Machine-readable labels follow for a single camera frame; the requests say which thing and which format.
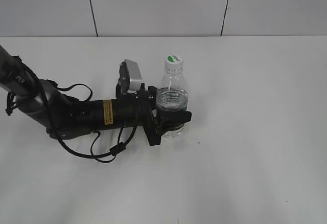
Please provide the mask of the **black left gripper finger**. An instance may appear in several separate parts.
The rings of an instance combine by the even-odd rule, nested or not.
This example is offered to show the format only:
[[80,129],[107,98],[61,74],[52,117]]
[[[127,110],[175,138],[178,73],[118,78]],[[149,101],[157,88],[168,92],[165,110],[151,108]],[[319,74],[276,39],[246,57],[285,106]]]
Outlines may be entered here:
[[177,127],[191,121],[192,113],[190,111],[167,111],[158,110],[158,121],[161,128]]

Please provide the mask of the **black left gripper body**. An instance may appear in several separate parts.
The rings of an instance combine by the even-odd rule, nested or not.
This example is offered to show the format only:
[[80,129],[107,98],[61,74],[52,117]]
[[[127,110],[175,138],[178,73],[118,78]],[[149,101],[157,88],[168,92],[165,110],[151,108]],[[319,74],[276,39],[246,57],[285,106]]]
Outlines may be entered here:
[[122,122],[123,127],[132,128],[130,136],[124,142],[125,145],[131,142],[139,126],[143,128],[149,145],[160,145],[161,136],[153,115],[153,111],[156,109],[156,94],[157,88],[154,86],[149,86],[146,89],[142,85],[141,89],[133,94],[122,94],[121,87],[116,86],[115,121]]

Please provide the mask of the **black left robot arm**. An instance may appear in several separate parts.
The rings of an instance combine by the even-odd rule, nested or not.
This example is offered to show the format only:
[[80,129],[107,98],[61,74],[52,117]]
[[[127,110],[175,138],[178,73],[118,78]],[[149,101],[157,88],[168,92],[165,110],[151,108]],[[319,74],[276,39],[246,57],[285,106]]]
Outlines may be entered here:
[[53,138],[71,140],[92,132],[141,126],[150,145],[191,120],[186,109],[164,111],[156,104],[157,89],[145,86],[138,64],[124,60],[114,99],[83,101],[66,95],[52,80],[34,79],[18,56],[1,49],[1,87],[8,93],[6,113],[18,109],[46,128]]

